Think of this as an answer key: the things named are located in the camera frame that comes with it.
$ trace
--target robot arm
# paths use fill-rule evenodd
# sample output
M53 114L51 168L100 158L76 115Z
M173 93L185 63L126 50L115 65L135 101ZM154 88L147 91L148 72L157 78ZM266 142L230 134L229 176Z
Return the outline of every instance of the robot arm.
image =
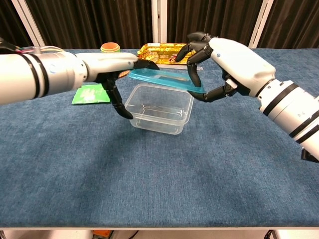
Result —
M208 93L189 92L191 95L203 102L213 102L236 92L257 97L260 111L303 147L303 159L319 162L319 99L292 81L277 80L276 69L245 45L211 38L203 32L192 33L188 38L190 43L180 50L176 61L189 51L196 51L187 62L193 83L201 86L197 64L209 58L220 66L225 81L224 86Z
M0 105L31 100L80 88L83 82L101 83L119 115L132 119L115 81L125 70L159 69L131 53L0 55Z

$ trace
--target blue table surface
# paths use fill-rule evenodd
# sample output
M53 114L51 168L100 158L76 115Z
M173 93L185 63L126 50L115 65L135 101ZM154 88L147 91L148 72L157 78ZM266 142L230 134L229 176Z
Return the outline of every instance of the blue table surface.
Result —
M319 49L255 51L278 79L319 94ZM223 84L212 60L201 66L206 89ZM138 83L118 81L123 101ZM169 135L110 104L71 105L74 94L0 107L0 228L319 227L319 164L257 99L194 101Z

